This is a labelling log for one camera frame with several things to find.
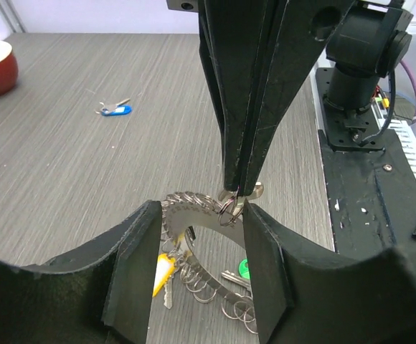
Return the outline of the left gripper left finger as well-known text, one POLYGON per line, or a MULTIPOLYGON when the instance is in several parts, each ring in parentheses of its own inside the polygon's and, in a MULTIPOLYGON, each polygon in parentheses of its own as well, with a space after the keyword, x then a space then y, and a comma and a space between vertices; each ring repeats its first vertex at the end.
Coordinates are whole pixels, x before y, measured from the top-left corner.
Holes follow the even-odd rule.
POLYGON ((161 220, 147 201, 44 264, 0 260, 0 343, 145 343, 161 220))

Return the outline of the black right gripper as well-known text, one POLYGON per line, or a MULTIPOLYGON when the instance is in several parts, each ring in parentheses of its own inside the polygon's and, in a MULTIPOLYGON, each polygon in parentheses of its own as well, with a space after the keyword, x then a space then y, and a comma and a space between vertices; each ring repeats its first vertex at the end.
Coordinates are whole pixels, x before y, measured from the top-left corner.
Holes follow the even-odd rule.
POLYGON ((286 1, 166 0, 198 11, 199 55, 222 139, 224 188, 251 190, 281 120, 265 94, 286 1))

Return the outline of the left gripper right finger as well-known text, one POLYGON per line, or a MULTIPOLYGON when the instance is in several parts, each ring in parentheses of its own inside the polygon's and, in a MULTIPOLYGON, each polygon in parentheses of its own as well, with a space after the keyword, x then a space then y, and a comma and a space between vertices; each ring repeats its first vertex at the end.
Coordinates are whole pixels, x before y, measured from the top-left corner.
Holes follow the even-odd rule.
POLYGON ((243 210, 261 343, 416 343, 416 245, 356 260, 243 210))

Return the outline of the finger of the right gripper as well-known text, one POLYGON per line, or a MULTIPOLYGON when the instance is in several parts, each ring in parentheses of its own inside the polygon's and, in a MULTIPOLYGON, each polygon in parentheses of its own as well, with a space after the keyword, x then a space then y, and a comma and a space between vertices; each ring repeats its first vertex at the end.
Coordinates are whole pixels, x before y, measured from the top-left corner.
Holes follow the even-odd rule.
POLYGON ((243 193, 252 193, 278 125, 352 1, 276 1, 258 50, 255 99, 243 136, 243 193))

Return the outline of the metal key organizer with rings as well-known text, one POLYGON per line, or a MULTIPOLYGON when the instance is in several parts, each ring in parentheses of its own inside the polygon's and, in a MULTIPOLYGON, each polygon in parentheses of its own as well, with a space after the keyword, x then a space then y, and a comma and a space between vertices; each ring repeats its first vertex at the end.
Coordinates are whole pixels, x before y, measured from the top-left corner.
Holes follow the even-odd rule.
POLYGON ((257 334, 252 288, 247 260, 238 265, 237 272, 227 269, 213 273, 206 263, 215 253, 216 239, 208 240, 194 229, 200 227, 218 233, 241 249, 245 248, 243 224, 239 214, 228 212, 212 197, 190 191, 170 193, 161 202, 161 251, 173 264, 174 271, 159 279, 165 290, 164 305, 173 305, 172 278, 179 273, 181 283, 202 304, 219 300, 223 315, 242 322, 246 330, 257 334))

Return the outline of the silver key with ring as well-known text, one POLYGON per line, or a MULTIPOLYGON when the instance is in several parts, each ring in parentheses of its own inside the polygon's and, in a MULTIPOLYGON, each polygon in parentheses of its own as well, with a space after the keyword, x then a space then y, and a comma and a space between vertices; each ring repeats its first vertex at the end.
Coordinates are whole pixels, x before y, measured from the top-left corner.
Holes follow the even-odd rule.
POLYGON ((222 205, 227 203, 230 199, 233 199, 233 201, 231 201, 227 207, 227 212, 234 217, 238 217, 242 212, 245 200, 258 199, 263 195, 263 193, 264 185, 258 181, 255 184, 253 192, 248 196, 238 196, 237 192, 222 189, 218 192, 217 198, 222 205))

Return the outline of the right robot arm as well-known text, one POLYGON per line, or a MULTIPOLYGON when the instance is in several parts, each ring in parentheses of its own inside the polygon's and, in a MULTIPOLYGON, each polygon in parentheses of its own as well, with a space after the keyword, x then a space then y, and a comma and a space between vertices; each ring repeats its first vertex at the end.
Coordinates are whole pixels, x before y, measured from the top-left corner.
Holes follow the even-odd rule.
POLYGON ((202 61, 222 139, 224 189, 252 193, 277 127, 322 55, 339 79, 329 102, 367 106, 412 37, 402 1, 169 1, 195 13, 202 61))

